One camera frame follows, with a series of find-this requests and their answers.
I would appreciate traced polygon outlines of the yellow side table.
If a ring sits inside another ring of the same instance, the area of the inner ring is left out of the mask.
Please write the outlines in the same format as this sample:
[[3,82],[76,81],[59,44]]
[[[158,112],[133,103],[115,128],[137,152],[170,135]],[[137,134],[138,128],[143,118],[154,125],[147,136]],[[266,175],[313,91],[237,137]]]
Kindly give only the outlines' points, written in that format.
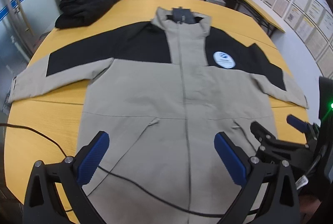
[[244,7],[260,27],[267,29],[266,33],[269,38],[278,30],[285,33],[285,30],[253,0],[226,0],[226,7],[235,11],[238,11],[240,7]]

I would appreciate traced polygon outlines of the black folded garment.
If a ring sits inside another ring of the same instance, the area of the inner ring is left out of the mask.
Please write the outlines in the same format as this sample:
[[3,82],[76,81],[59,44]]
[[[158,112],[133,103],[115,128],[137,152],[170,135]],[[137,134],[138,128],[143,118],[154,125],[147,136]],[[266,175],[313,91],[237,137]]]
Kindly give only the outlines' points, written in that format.
[[62,14],[57,18],[58,29],[89,26],[105,15],[120,0],[61,0]]

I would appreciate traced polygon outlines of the beige and black jacket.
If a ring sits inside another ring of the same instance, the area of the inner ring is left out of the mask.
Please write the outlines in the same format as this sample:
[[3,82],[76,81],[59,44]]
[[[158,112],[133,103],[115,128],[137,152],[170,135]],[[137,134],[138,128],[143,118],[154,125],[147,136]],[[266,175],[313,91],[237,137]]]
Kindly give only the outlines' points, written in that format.
[[295,80],[256,44],[194,14],[158,8],[151,21],[71,43],[16,76],[11,102],[89,80],[78,147],[99,131],[109,148],[85,192],[107,223],[215,223],[240,188],[213,140],[225,132],[248,156],[257,121],[276,133],[270,97],[307,108]]

